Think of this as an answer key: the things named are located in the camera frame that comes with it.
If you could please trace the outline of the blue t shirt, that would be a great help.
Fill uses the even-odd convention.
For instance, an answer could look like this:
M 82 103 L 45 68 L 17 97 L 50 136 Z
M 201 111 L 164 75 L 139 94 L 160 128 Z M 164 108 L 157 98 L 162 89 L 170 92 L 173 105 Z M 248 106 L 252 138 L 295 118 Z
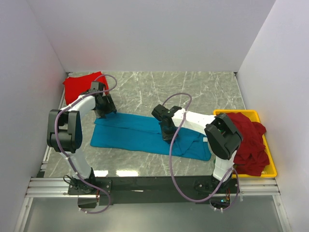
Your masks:
M 181 128 L 173 144 L 172 155 L 210 160 L 211 153 L 205 137 L 201 133 Z M 122 113 L 96 119 L 90 145 L 162 155 L 168 155 L 170 148 L 163 141 L 159 122 L 155 118 Z

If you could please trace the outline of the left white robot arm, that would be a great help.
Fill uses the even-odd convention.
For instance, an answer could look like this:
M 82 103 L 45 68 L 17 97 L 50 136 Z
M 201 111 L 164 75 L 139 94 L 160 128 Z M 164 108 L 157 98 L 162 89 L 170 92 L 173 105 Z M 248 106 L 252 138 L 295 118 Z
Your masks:
M 89 181 L 93 169 L 87 163 L 81 145 L 83 141 L 82 118 L 94 111 L 97 118 L 117 113 L 115 104 L 105 83 L 93 81 L 90 89 L 61 109 L 49 112 L 47 145 L 60 153 L 73 172 L 72 177 Z

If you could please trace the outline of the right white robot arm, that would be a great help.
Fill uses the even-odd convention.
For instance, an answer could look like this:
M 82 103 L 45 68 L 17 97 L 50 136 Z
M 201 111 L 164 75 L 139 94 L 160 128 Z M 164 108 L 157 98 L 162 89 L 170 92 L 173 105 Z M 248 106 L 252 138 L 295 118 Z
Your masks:
M 177 128 L 206 136 L 210 152 L 215 156 L 212 176 L 219 181 L 228 180 L 243 136 L 227 114 L 203 115 L 178 106 L 167 109 L 159 104 L 153 109 L 152 116 L 159 121 L 162 138 L 167 143 L 171 143 Z

